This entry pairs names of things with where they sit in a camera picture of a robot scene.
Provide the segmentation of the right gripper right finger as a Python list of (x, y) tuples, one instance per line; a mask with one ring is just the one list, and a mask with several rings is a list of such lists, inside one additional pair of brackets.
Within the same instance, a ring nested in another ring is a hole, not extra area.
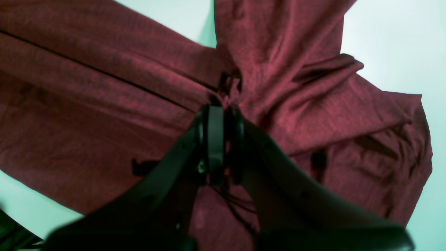
[(333, 194), (306, 175), (275, 141), (244, 118), (226, 113), (233, 184), (253, 200), (257, 251), (413, 251), (406, 229)]

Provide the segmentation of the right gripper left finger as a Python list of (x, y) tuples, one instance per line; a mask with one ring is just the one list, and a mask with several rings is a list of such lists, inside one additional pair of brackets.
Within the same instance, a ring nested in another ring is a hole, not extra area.
[(224, 178), (224, 109), (205, 106), (140, 183), (54, 231), (45, 251), (197, 251), (188, 235), (195, 197)]

